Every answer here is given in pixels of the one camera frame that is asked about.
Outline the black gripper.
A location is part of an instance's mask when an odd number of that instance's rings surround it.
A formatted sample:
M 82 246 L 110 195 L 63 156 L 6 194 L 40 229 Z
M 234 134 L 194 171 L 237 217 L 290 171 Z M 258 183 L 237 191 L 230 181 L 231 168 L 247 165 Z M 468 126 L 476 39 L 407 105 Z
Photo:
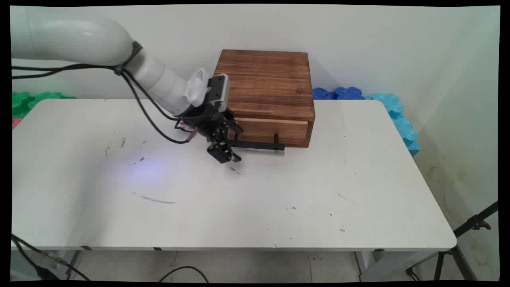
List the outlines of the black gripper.
M 232 141 L 227 140 L 229 130 L 234 134 L 233 141 L 237 141 L 239 134 L 244 132 L 230 109 L 220 112 L 212 104 L 190 108 L 186 111 L 186 125 L 192 128 L 191 135 L 186 141 L 190 142 L 197 134 L 204 136 L 209 142 L 207 152 L 221 164 L 242 160 L 233 152 Z

